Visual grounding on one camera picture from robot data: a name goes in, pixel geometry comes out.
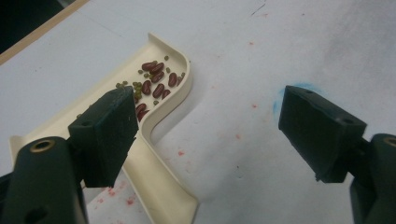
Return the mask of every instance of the bean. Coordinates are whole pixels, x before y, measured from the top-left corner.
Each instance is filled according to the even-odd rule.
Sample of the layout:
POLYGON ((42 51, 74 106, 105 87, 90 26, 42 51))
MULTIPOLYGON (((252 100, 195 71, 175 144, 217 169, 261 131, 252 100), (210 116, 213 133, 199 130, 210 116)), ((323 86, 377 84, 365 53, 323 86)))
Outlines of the bean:
POLYGON ((180 82, 183 80, 183 77, 178 77, 177 78, 177 86, 180 85, 180 82))
POLYGON ((143 117, 149 112, 149 110, 141 111, 140 113, 137 114, 137 120, 142 120, 143 117))
POLYGON ((142 70, 143 70, 143 71, 149 71, 149 70, 151 70, 153 67, 155 67, 155 65, 157 65, 156 62, 152 62, 152 63, 143 63, 143 64, 142 64, 142 70))
POLYGON ((163 75, 164 75, 163 72, 161 72, 161 73, 155 75, 155 76, 151 79, 152 83, 157 83, 158 81, 160 81, 161 78, 163 78, 163 75))
POLYGON ((177 83, 177 75, 176 73, 171 73, 171 75, 169 75, 168 86, 174 87, 176 83, 177 83))
POLYGON ((158 84, 157 88, 155 88, 155 91, 152 93, 152 96, 157 99, 163 94, 164 89, 165 86, 162 83, 158 84))
POLYGON ((146 109, 146 104, 140 104, 139 106, 136 107, 136 114, 139 114, 140 112, 144 111, 146 109))
POLYGON ((163 63, 158 63, 157 65, 155 65, 155 67, 151 68, 151 69, 149 70, 149 72, 150 72, 152 75, 157 75, 157 74, 159 74, 159 73, 163 70, 163 66, 164 66, 163 63))
POLYGON ((143 87, 142 87, 142 92, 145 95, 149 95, 151 93, 151 82, 149 80, 146 80, 145 82, 143 82, 143 87))
POLYGON ((167 95, 169 95, 170 93, 171 93, 171 91, 169 91, 169 90, 163 91, 163 99, 165 99, 165 97, 166 97, 167 95))

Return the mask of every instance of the red speck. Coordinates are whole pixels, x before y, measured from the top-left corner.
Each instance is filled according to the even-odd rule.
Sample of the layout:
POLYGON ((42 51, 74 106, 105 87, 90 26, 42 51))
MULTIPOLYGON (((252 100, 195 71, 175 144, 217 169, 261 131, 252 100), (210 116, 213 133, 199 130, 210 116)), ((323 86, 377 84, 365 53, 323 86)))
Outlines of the red speck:
POLYGON ((132 204, 134 204, 134 200, 133 200, 132 198, 129 198, 129 199, 126 201, 126 204, 132 205, 132 204))
POLYGON ((108 189, 107 192, 108 192, 108 195, 110 195, 110 196, 116 195, 116 192, 114 192, 113 189, 108 189))
POLYGON ((133 196, 129 197, 129 198, 126 200, 126 204, 132 205, 132 204, 134 204, 134 200, 136 200, 136 194, 134 194, 133 196))

